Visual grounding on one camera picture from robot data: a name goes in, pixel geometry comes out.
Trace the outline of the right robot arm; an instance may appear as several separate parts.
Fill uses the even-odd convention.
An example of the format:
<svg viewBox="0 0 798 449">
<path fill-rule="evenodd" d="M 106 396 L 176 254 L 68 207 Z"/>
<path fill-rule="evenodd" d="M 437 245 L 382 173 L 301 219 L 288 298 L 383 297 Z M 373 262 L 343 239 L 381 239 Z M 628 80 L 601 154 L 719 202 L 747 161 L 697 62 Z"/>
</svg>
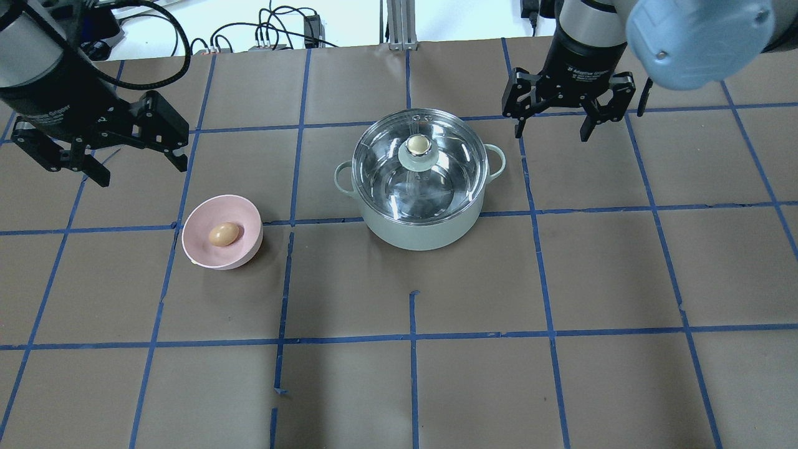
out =
<svg viewBox="0 0 798 449">
<path fill-rule="evenodd" d="M 647 73 L 637 113 L 654 85 L 700 89 L 738 73 L 758 55 L 796 48 L 795 1 L 541 1 L 555 21 L 539 73 L 513 68 L 502 94 L 502 116 L 516 121 L 552 107 L 581 109 L 580 139 L 618 122 L 636 93 L 635 77 L 618 73 L 629 49 Z"/>
</svg>

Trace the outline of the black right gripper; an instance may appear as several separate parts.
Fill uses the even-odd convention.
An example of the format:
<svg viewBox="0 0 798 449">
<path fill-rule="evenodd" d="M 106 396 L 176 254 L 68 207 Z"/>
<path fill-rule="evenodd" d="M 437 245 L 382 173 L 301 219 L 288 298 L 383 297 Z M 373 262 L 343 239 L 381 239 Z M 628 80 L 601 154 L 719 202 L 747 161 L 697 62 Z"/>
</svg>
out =
<svg viewBox="0 0 798 449">
<path fill-rule="evenodd" d="M 522 138 L 527 119 L 554 107 L 586 113 L 581 142 L 602 123 L 619 122 L 636 91 L 632 73 L 615 71 L 626 48 L 626 42 L 591 46 L 557 28 L 541 71 L 516 67 L 508 77 L 502 116 L 516 120 L 515 138 Z"/>
</svg>

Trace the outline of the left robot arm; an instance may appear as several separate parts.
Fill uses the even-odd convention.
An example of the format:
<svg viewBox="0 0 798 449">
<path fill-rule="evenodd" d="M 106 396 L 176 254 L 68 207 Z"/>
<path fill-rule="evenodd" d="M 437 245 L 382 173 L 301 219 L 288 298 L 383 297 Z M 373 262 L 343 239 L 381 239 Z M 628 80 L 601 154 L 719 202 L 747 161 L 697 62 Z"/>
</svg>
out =
<svg viewBox="0 0 798 449">
<path fill-rule="evenodd" d="M 85 18 L 147 7 L 161 14 L 185 50 L 178 71 L 157 82 L 118 80 L 82 49 Z M 159 92 L 190 68 L 191 45 L 176 17 L 151 1 L 3 1 L 2 102 L 17 114 L 11 140 L 47 171 L 80 171 L 102 187 L 110 171 L 92 151 L 114 145 L 163 154 L 184 173 L 189 125 Z"/>
</svg>

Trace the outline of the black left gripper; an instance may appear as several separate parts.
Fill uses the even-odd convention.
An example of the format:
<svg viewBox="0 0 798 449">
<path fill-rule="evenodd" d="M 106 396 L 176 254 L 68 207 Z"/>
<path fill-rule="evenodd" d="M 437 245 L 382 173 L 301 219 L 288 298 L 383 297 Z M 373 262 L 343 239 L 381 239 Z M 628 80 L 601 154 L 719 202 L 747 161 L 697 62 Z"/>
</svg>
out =
<svg viewBox="0 0 798 449">
<path fill-rule="evenodd" d="M 81 171 L 108 187 L 110 171 L 92 151 L 114 145 L 157 151 L 188 170 L 189 125 L 168 100 L 154 89 L 123 100 L 81 57 L 63 55 L 42 75 L 4 86 L 2 101 L 17 114 L 12 142 L 47 171 Z"/>
</svg>

